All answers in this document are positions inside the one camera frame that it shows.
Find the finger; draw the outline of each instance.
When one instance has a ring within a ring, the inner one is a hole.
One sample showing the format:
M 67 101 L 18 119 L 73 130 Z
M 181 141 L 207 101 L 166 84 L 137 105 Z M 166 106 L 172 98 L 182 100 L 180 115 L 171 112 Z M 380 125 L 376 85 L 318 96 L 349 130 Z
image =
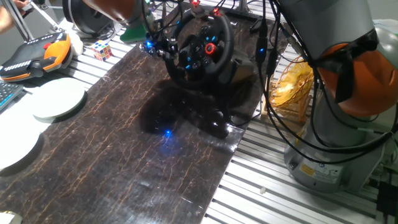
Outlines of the finger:
M 17 6 L 18 9 L 22 9 L 23 7 L 28 5 L 28 1 L 14 1 L 15 5 Z
M 26 12 L 23 11 L 22 9 L 19 10 L 19 13 L 21 14 L 21 16 L 24 16 L 26 14 Z

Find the label sticker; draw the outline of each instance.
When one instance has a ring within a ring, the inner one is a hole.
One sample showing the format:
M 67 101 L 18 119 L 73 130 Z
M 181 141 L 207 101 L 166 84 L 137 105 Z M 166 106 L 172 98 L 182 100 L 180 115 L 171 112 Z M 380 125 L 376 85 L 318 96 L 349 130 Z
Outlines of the label sticker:
M 330 184 L 337 182 L 342 169 L 342 166 L 319 164 L 308 159 L 304 159 L 300 167 L 300 170 L 310 177 Z

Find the metal rod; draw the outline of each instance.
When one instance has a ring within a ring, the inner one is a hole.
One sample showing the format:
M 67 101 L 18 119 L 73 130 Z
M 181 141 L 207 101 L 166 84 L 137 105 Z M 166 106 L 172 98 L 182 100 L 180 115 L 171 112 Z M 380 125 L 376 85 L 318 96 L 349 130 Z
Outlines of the metal rod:
M 238 6 L 237 10 L 239 10 L 241 12 L 249 12 L 248 0 L 239 0 L 239 6 Z
M 6 8 L 7 12 L 10 14 L 12 20 L 14 21 L 15 27 L 18 29 L 22 38 L 25 42 L 30 42 L 34 40 L 32 33 L 30 32 L 28 26 L 26 25 L 24 18 L 22 18 L 17 6 L 11 0 L 1 0 L 2 5 Z
M 63 9 L 62 6 L 48 6 L 49 9 Z
M 45 11 L 43 11 L 33 1 L 31 1 L 30 4 L 33 6 L 33 8 L 35 8 L 37 10 L 37 12 L 39 12 L 44 17 L 44 19 L 46 19 L 51 24 L 51 26 L 55 30 L 60 30 L 58 24 Z

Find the human hand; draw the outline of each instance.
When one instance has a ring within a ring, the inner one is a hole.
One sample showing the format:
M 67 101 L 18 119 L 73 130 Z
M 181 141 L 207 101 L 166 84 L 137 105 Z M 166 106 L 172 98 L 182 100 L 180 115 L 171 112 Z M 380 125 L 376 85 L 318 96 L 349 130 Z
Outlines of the human hand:
M 29 0 L 12 0 L 19 9 L 20 14 L 23 16 L 26 12 L 22 10 L 23 7 L 29 4 Z

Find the racing wheel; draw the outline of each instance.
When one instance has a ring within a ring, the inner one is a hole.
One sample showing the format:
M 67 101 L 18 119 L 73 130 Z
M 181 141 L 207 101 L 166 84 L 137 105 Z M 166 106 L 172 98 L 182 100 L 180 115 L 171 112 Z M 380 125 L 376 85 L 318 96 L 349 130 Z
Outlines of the racing wheel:
M 229 19 L 213 11 L 211 26 L 203 26 L 197 35 L 189 35 L 178 47 L 178 64 L 175 57 L 165 57 L 166 68 L 171 79 L 188 90 L 201 90 L 217 79 L 227 67 L 234 52 L 234 36 Z M 184 13 L 182 20 L 174 27 L 170 39 L 177 40 L 182 29 L 195 16 L 192 10 Z

